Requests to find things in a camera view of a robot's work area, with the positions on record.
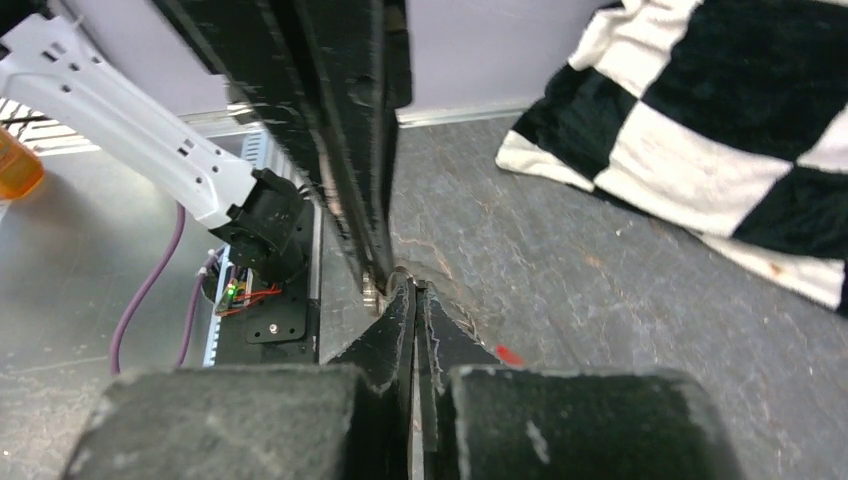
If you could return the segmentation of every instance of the white wall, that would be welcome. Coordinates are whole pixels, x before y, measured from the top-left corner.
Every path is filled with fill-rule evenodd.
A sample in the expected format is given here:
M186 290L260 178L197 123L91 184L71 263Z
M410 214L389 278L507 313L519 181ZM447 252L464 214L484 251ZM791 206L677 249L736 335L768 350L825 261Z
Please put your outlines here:
M220 110L209 75L149 0L63 0L85 15L104 54L178 114ZM527 106L608 0L407 0L415 117Z

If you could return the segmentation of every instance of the black and white checkered blanket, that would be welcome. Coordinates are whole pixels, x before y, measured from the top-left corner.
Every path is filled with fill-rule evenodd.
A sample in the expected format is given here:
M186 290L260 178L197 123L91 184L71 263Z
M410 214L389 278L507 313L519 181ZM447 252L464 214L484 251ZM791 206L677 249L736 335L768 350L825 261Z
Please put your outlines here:
M680 225L848 315L848 3L602 8L497 164Z

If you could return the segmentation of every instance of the black metal frame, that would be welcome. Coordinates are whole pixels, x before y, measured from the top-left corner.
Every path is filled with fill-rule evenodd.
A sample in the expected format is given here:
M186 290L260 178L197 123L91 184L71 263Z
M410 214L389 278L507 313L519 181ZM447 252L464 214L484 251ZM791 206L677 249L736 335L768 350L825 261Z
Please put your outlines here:
M311 252L315 211L310 202L302 203L290 243ZM318 363L321 305L309 298L308 267L319 260L307 257L307 268L282 293L221 319L215 365Z
M402 0L154 0L241 90L334 219L354 279L385 291L397 143L411 101Z

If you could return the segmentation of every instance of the wire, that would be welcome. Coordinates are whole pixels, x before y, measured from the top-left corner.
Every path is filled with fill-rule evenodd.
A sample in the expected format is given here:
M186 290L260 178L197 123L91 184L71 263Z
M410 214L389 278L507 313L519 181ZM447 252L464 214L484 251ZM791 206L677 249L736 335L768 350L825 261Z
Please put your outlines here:
M191 330L194 326L194 315L197 311L197 301L200 299L200 292L203 290L203 281L206 280L206 275L214 265L218 263L218 258L224 253L224 247L218 250L210 250L209 258L200 267L197 272L197 280L194 282L194 288L191 291L191 298L188 301L188 311L186 312L185 325L183 327L183 340L180 345L180 353L177 355L177 361L174 362L175 367L182 367L185 362L185 357L188 354L188 346L191 343Z
M224 310L222 312L218 312L218 316L219 317L227 317L229 315L239 313L239 312L243 311L244 309L246 309L247 307L250 307L251 305L258 303L263 298L271 296L271 295L276 295L276 294L278 294L282 291L283 291L282 289L272 287L270 290L262 290L262 291L259 291L259 292L251 292L251 293L247 293L247 294L244 294L244 295L239 295L237 297L234 297L233 300L234 301L247 300L247 303L239 306L238 308L232 308L232 309L229 309L229 310Z
M159 275L162 274L162 270L165 269L165 266L168 265L168 262L177 250L177 245L180 244L180 238L183 236L183 230L185 230L185 208L177 203L177 223L174 225L174 233L171 235L171 241L165 247L165 252L162 254L159 263L153 267L150 275L147 276L147 279L141 284L138 291L135 292L130 303L127 304L127 308L124 310L121 319L118 320L118 325L115 327L115 333L112 334L112 342L109 344L109 367L112 375L121 373L121 342L123 342L124 333L126 333L127 327L130 325L130 320L132 320L135 311L138 310L138 306L141 305L147 292L150 291L150 287L156 283Z

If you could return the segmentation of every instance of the red mark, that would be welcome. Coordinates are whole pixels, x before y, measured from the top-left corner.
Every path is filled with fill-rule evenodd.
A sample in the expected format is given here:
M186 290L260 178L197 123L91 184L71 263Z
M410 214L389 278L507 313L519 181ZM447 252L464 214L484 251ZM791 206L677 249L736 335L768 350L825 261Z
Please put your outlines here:
M524 360L522 360L521 357L518 356L518 354L504 347L503 345L498 345L497 348L495 348L495 354L498 356L498 358L501 359L502 362L504 362L510 367L524 366Z

